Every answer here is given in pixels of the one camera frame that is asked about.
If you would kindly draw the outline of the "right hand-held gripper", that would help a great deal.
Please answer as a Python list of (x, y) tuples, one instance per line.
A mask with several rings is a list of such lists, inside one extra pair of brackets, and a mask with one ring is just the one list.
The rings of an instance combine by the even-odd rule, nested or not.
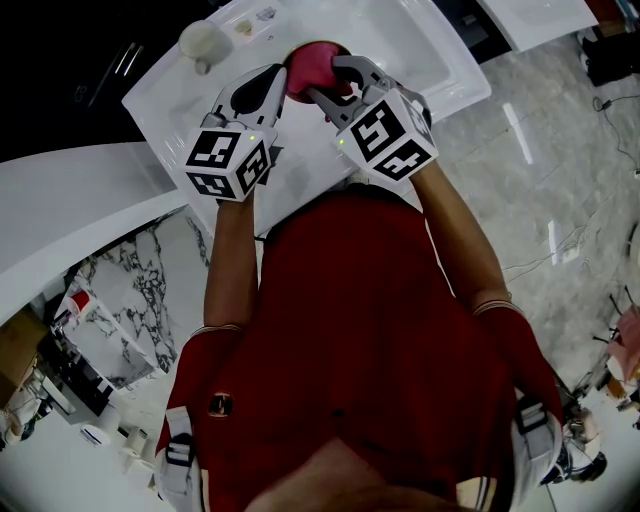
[[(337, 55), (335, 76), (363, 91), (386, 74), (369, 58)], [(423, 114), (397, 87), (367, 106), (327, 88), (309, 87), (307, 96), (338, 129), (336, 147), (361, 170), (388, 182), (401, 182), (435, 161), (439, 152)]]

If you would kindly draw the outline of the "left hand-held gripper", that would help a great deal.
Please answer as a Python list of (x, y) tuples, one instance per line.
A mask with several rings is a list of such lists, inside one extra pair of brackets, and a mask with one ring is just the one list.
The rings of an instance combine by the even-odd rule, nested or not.
[(255, 68), (218, 95), (189, 135), (183, 171), (198, 194), (241, 202), (264, 184), (281, 148), (275, 128), (287, 90), (280, 64)]

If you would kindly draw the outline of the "person's right forearm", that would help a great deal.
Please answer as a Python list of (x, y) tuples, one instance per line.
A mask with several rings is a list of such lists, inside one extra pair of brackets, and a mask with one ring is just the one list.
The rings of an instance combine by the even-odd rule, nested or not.
[(439, 261), (456, 298), (474, 311), (508, 302), (498, 258), (476, 218), (436, 161), (410, 177)]

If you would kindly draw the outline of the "person's left forearm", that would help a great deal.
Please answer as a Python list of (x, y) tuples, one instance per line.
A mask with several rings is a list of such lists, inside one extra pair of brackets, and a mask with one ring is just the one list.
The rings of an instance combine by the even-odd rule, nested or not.
[(254, 196), (220, 203), (204, 297), (206, 327), (243, 327), (251, 319), (258, 292), (254, 238)]

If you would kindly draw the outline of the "white sink with drainboard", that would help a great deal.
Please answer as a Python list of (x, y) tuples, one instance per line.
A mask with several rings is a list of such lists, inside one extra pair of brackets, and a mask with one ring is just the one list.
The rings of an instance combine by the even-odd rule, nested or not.
[[(316, 40), (342, 45), (372, 60), (422, 94), (434, 121), (491, 93), (482, 70), (434, 0), (232, 0), (211, 21), (232, 52), (208, 73), (170, 49), (123, 99), (141, 133), (189, 206), (208, 229), (217, 204), (197, 196), (180, 167), (190, 132), (222, 88), (262, 65), (281, 62)], [(319, 108), (292, 100), (276, 125), (281, 147), (268, 181), (255, 195), (255, 228), (269, 230), (328, 190), (355, 167), (334, 146), (335, 128)]]

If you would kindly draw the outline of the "white mug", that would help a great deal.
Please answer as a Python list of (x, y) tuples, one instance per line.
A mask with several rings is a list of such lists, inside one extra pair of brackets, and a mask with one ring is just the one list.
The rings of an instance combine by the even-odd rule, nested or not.
[(180, 54), (191, 60), (195, 72), (208, 74), (233, 52), (233, 42), (217, 25), (199, 20), (187, 26), (178, 40)]

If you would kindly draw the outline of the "black cabinet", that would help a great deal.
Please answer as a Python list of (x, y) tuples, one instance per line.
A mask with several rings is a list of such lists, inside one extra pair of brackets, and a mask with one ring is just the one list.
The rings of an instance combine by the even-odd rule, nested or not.
[(141, 142), (122, 104), (189, 24), (231, 0), (0, 0), (0, 163)]

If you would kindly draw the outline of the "plain white sink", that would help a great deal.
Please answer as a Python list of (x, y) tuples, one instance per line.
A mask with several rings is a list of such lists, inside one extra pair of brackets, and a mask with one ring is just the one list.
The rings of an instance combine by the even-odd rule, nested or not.
[(512, 50), (524, 52), (596, 26), (584, 0), (477, 0)]

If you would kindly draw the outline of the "white curved bathtub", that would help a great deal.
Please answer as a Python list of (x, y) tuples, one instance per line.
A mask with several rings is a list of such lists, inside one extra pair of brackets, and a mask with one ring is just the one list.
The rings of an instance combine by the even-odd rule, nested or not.
[(0, 163), (0, 325), (86, 256), (185, 203), (144, 142)]

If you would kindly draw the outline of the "person's red shirt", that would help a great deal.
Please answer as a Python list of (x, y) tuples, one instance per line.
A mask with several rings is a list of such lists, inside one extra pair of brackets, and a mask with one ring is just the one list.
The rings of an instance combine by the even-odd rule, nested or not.
[(334, 192), (268, 235), (248, 324), (185, 343), (156, 481), (183, 512), (245, 512), (339, 441), (388, 484), (509, 512), (552, 470), (561, 420), (523, 314), (465, 307), (405, 201)]

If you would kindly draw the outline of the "marble-patterned box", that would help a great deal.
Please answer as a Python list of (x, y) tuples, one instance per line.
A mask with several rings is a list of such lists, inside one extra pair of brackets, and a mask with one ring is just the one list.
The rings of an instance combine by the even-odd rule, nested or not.
[[(86, 290), (90, 303), (76, 316), (69, 311), (68, 300), (80, 289)], [(162, 375), (139, 344), (86, 287), (74, 282), (60, 304), (52, 324), (53, 331), (80, 353), (119, 394), (126, 394)]]

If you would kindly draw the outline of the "cardboard box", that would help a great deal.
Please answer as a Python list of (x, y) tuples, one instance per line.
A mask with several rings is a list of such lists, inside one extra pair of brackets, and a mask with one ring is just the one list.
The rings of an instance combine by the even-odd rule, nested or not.
[(38, 345), (49, 333), (29, 309), (0, 326), (0, 409), (5, 408), (31, 372)]

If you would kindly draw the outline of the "pink fabric on stand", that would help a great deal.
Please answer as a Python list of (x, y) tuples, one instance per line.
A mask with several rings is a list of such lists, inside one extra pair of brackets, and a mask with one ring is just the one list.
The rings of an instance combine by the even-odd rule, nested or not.
[(640, 379), (640, 307), (632, 305), (617, 321), (618, 334), (607, 352), (616, 362), (614, 375), (624, 381)]

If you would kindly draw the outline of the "crumpled white plastic bag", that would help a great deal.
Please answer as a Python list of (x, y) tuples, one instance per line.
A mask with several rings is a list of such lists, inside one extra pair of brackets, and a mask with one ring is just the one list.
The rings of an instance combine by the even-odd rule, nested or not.
[(15, 394), (9, 403), (0, 409), (0, 441), (5, 445), (16, 445), (36, 418), (43, 400), (30, 392)]

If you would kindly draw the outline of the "white blue striped bundle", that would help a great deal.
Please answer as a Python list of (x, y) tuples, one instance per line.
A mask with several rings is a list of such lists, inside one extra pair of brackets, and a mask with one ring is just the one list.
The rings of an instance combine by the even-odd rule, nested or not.
[(592, 411), (575, 409), (563, 430), (560, 455), (545, 482), (593, 482), (606, 471), (607, 466), (608, 460), (601, 451), (601, 436)]

